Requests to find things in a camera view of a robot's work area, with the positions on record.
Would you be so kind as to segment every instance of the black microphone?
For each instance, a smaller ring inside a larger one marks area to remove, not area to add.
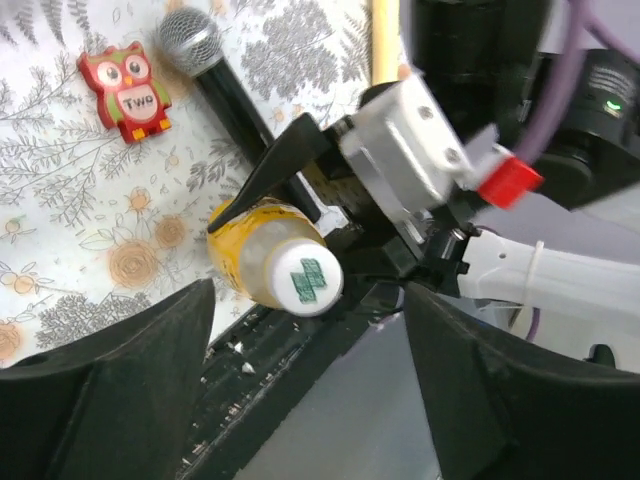
[[[222,54],[218,26],[205,12],[182,7],[168,13],[157,31],[158,46],[174,67],[198,85],[207,103],[244,156],[256,165],[274,141],[235,73]],[[297,176],[278,196],[317,222],[321,212]]]

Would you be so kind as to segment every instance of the owl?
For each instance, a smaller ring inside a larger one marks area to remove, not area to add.
[[[108,129],[118,127],[127,143],[171,127],[165,109],[167,91],[151,76],[151,65],[140,42],[127,48],[107,48],[101,55],[83,53],[78,70],[98,96],[98,115]]]

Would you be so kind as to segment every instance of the microphone handle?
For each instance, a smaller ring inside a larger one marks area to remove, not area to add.
[[[194,81],[246,159],[257,165],[274,138],[227,61],[221,59]],[[313,223],[322,215],[297,175],[285,182],[282,192],[276,195],[297,207]]]

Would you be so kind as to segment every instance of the yellow bottle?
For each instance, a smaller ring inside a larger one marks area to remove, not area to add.
[[[209,222],[230,203],[214,210]],[[265,198],[208,234],[207,248],[233,288],[261,305],[312,317],[342,295],[340,263],[307,217],[279,200]]]

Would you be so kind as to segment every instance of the floral pattern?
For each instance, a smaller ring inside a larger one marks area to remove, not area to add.
[[[278,135],[302,112],[328,125],[368,84],[366,0],[22,0],[0,5],[0,367],[77,340],[213,278],[215,337],[251,302],[207,258],[210,212],[249,165],[188,78],[153,45],[162,16],[208,11],[223,51]],[[125,144],[100,123],[83,51],[140,41],[173,127]],[[324,208],[320,228],[338,214]]]

